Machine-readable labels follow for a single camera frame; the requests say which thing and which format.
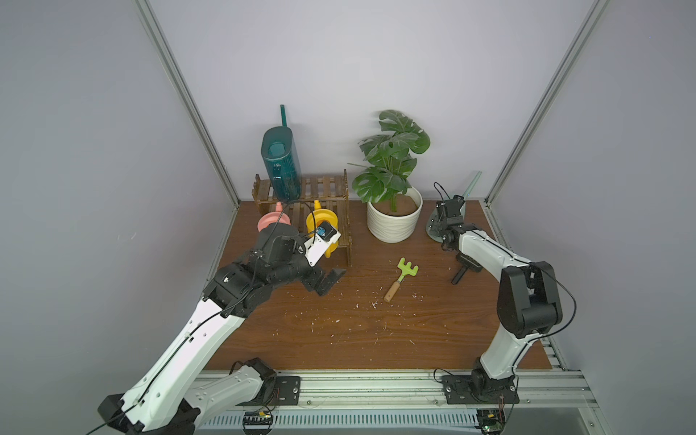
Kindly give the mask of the light green watering can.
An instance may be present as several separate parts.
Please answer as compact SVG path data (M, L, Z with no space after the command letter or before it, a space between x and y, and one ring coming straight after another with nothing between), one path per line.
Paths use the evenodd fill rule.
M469 186L462 195L451 196L442 184L437 181L433 183L433 187L440 195L440 201L436 202L435 210L431 213L426 225L426 233L431 239L442 243L444 232L449 226L456 226L464 223L467 200L476 187L481 175L482 172L480 170L474 173L471 183L469 183Z

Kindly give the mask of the pink watering can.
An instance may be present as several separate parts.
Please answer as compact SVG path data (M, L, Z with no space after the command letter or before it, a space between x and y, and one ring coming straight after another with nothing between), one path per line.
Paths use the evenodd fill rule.
M275 224L291 224L290 217L284 212L284 204L280 201L275 203L273 210L270 210L257 221L257 231L261 232L263 229Z

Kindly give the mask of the yellow watering can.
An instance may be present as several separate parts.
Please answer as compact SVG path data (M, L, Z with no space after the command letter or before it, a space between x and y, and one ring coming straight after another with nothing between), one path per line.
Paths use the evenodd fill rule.
M320 257L331 257L338 248L341 233L338 231L338 217L332 210L323 208L316 200L314 209L306 218L308 239L304 243L306 247L306 259L310 266L315 266Z

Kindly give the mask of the wooden two-tier shelf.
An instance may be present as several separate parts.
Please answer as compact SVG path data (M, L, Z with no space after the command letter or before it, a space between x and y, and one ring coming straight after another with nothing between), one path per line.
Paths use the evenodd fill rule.
M347 172L341 175L322 175L302 178L302 190L299 203L284 205L284 212L290 217L291 224L299 232L306 233L306 218L314 209L314 203L318 200L323 208L335 212L338 217L338 226L341 237L338 248L344 250L346 264L353 263L353 241L350 230L349 216L349 190L347 186ZM261 217L275 208L279 202L269 179L261 179L257 174L252 188L252 198Z

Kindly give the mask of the dark green watering can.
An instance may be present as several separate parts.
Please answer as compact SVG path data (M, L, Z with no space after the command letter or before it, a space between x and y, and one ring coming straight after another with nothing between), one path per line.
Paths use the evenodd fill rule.
M281 202L299 200L302 174L293 131L287 125L286 106L280 105L281 124L267 130L261 156L275 196Z

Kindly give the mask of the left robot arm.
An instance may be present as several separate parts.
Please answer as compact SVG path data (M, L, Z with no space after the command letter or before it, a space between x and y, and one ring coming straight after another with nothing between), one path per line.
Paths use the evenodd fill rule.
M308 234L283 223L261 230L253 248L219 268L190 319L150 371L126 393L103 400L98 413L104 425L123 434L192 434L230 407L268 406L277 395L277 373L258 358L209 384L193 383L275 290L299 282L326 295L345 272L324 272L318 263L340 237L327 222Z

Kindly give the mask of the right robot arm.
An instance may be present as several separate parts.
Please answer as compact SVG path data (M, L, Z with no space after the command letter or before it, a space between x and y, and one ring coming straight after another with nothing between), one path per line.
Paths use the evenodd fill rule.
M427 226L428 235L445 251L456 254L461 268L453 277L458 284L468 271L488 271L497 279L498 331L479 357L471 375L451 383L464 388L475 402L516 400L516 370L531 346L552 335L563 320L559 282L551 264L533 262L498 244L482 228L464 221L462 196L436 203Z

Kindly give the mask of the black toy scoop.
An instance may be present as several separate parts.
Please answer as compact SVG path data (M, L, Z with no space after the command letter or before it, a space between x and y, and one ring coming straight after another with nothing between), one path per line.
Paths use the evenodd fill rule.
M456 260L460 263L460 269L451 279L451 284L453 284L453 286L456 286L468 271L480 273L480 271L483 269L483 266L478 261L465 254L458 253L456 255Z

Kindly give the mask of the white ribbed plant pot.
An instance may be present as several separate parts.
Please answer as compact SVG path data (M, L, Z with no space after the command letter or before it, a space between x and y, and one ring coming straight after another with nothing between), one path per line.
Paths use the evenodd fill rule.
M372 203L367 204L367 226L380 241L389 244L400 243L415 232L423 208L422 194L416 188L409 188L404 197L410 198L415 210L403 216L382 213Z

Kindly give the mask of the green toy rake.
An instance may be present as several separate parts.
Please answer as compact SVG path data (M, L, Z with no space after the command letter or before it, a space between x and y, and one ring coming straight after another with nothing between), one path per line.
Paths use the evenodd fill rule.
M415 266L411 261L406 261L404 257L402 257L397 265L397 268L400 271L399 277L393 282L393 284L390 286L389 290L384 296L384 301L386 303L391 303L393 300L393 297L396 295L398 290L401 287L402 281L406 277L415 277L418 272L420 267Z

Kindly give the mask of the green monstera plant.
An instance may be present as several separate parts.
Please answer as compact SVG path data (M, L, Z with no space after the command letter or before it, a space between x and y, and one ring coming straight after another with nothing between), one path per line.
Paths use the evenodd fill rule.
M378 114L381 131L358 143L364 163L352 182L352 189L363 203L382 206L385 214L404 216L409 208L399 204L411 188L419 155L431 148L431 138L415 119L397 110Z

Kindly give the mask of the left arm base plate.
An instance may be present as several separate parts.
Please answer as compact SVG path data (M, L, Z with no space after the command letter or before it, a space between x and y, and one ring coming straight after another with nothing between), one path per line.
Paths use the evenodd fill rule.
M296 406L299 403L301 393L300 376L273 376L266 379L255 398L259 405L274 406Z

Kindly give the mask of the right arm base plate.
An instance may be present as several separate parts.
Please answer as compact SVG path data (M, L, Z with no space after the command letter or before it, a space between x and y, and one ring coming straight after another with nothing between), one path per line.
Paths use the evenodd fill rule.
M448 404L517 404L515 378L495 380L485 373L444 375L440 378Z

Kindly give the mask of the aluminium front rail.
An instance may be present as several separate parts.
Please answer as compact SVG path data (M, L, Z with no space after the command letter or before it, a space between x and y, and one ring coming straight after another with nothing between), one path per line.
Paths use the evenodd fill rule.
M517 404L448 404L440 378L470 372L429 370L295 370L277 376L300 376L296 406L236 405L203 422L216 429L255 434L283 429L441 428L471 433L509 434L534 409L545 424L557 410L571 409L571 425L590 434L610 432L608 422L579 371L517 371ZM199 387L228 376L201 372Z

